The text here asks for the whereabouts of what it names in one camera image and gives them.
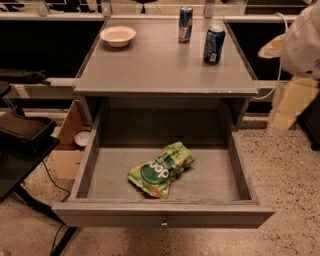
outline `speckled floor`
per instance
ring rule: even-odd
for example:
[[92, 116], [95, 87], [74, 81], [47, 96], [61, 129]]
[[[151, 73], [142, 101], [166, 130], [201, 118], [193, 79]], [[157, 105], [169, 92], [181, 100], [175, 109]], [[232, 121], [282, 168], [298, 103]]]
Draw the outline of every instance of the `speckled floor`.
[[[320, 255], [320, 152], [310, 149], [308, 137], [299, 128], [271, 137], [264, 127], [263, 119], [247, 118], [238, 131], [260, 203], [276, 209], [259, 229], [86, 227], [77, 230], [62, 255]], [[50, 156], [46, 162], [55, 177]], [[57, 183], [67, 189], [72, 186], [70, 181]], [[48, 204], [65, 196], [52, 185], [42, 166], [28, 177], [26, 188]], [[14, 196], [0, 203], [0, 219], [0, 251], [50, 254], [60, 224]]]

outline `green snack bag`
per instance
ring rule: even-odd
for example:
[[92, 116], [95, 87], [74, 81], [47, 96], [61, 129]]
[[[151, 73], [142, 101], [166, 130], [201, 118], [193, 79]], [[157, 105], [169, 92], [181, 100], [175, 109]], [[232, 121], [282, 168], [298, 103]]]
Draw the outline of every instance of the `green snack bag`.
[[177, 142], [166, 146], [155, 160], [132, 168], [128, 178], [149, 195], [166, 199], [171, 183], [194, 160], [194, 155], [181, 142]]

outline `drawer front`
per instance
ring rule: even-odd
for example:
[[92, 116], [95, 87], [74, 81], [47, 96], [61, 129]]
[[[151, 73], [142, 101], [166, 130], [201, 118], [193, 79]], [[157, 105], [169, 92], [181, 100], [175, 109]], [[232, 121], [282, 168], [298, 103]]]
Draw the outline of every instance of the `drawer front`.
[[68, 226], [106, 227], [176, 227], [176, 228], [258, 228], [274, 213], [272, 207], [259, 205], [215, 205], [209, 211], [176, 210], [133, 211], [107, 210], [100, 203], [61, 203], [53, 210]]

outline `soda can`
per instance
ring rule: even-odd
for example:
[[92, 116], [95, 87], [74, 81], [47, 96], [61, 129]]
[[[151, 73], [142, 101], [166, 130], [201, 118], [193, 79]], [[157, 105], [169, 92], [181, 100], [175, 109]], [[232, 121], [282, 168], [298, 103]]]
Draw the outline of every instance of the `soda can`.
[[192, 7], [181, 7], [179, 17], [179, 42], [190, 42], [192, 31]]
[[207, 31], [203, 60], [211, 65], [218, 64], [226, 32], [221, 26], [212, 26]]

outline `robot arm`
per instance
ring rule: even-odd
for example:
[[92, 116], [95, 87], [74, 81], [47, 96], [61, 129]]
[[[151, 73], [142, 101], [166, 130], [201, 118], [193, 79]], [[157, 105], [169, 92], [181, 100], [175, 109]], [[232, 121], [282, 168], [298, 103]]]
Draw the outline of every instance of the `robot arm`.
[[320, 1], [304, 9], [289, 27], [280, 58], [292, 75], [320, 79]]
[[269, 115], [269, 132], [288, 130], [319, 93], [320, 0], [304, 9], [284, 35], [271, 40], [260, 57], [280, 57], [291, 81], [275, 89]]

